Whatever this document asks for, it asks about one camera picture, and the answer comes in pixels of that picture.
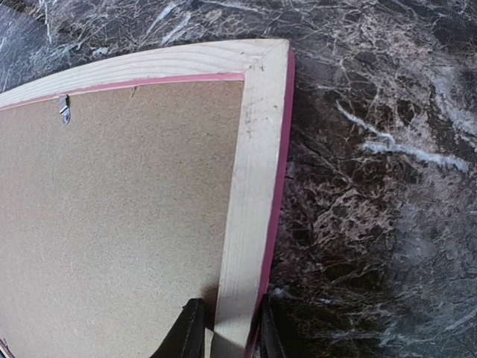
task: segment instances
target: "red edge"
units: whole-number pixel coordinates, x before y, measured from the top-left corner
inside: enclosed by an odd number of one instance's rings
[[[295,58],[291,49],[288,50],[288,68],[285,88],[285,103],[283,108],[282,133],[280,141],[280,150],[278,156],[277,176],[275,180],[274,199],[272,201],[272,209],[270,220],[268,222],[267,245],[265,248],[265,256],[262,264],[262,277],[260,279],[259,295],[256,301],[256,314],[252,330],[250,331],[249,344],[247,345],[246,357],[253,356],[253,351],[258,338],[258,309],[262,303],[262,299],[268,290],[268,281],[270,277],[271,263],[274,258],[275,241],[277,238],[278,221],[280,216],[280,208],[282,206],[283,185],[285,183],[286,160],[288,155],[288,145],[290,143],[291,129],[291,111],[293,108],[293,91],[295,80]]]
[[[241,72],[226,72],[226,73],[214,73],[208,75],[188,75],[188,76],[171,76],[166,78],[138,78],[135,80],[118,82],[114,84],[99,84],[92,87],[77,88],[68,91],[67,93],[55,93],[52,95],[44,95],[31,99],[29,101],[23,101],[15,104],[10,104],[5,107],[1,107],[0,110],[9,110],[10,108],[20,107],[25,104],[32,104],[41,101],[47,101],[49,99],[58,98],[61,95],[80,95],[83,93],[100,92],[107,90],[119,90],[121,88],[130,88],[135,86],[144,86],[150,84],[176,84],[181,82],[201,82],[201,81],[243,81],[244,73]]]

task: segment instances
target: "brown fiberboard panel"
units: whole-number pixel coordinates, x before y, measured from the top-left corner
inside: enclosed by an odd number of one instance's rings
[[[0,336],[18,357],[149,357],[218,285],[243,83],[0,112]]]

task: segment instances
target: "metal clip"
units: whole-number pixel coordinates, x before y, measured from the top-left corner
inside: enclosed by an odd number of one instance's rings
[[[62,95],[60,97],[60,114],[63,116],[63,124],[67,125],[72,117],[71,110],[69,109],[68,95]]]

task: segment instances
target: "marble surface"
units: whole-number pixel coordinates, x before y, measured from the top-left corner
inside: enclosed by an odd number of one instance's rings
[[[313,357],[477,357],[475,0],[0,0],[0,90],[105,57],[290,39],[271,292]]]

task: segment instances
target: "dark marble countertop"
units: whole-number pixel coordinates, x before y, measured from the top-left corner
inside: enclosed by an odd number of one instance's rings
[[[477,357],[476,0],[0,0],[0,90],[268,37],[297,57],[271,292],[314,357]]]

